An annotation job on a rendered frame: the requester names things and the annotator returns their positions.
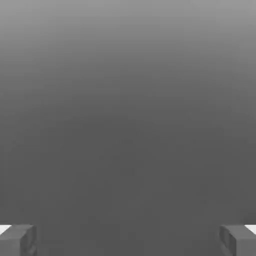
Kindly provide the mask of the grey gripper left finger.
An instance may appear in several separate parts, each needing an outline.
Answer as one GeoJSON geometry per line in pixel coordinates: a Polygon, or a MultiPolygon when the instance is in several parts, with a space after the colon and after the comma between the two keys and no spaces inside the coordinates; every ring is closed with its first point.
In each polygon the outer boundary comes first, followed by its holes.
{"type": "Polygon", "coordinates": [[[36,226],[0,224],[0,256],[38,256],[36,226]]]}

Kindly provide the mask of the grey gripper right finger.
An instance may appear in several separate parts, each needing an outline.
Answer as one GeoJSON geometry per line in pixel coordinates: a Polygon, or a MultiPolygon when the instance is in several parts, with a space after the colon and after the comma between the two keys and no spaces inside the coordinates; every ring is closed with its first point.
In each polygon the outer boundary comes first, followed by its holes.
{"type": "Polygon", "coordinates": [[[256,224],[221,225],[218,237],[224,256],[256,256],[256,224]]]}

